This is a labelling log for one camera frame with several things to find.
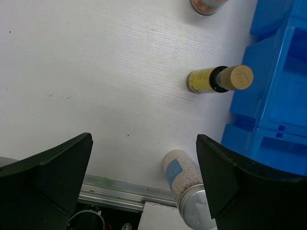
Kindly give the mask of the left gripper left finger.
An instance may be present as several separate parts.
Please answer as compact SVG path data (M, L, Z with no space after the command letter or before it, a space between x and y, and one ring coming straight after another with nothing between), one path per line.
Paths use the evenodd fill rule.
M0 168L2 230L64 230L75 211L93 146L82 133Z

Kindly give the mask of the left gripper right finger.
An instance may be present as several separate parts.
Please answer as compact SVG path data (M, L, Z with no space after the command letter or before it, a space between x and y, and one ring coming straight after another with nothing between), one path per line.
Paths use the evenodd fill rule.
M210 214L220 230L304 230L307 178L258 163L204 134L197 157Z

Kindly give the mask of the silver-lid bead jar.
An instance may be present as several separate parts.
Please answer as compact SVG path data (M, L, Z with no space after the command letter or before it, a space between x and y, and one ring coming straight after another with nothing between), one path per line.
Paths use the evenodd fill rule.
M193 230L211 230L216 222L211 218L201 171L182 150L173 150L162 161L165 177L175 199L180 216Z

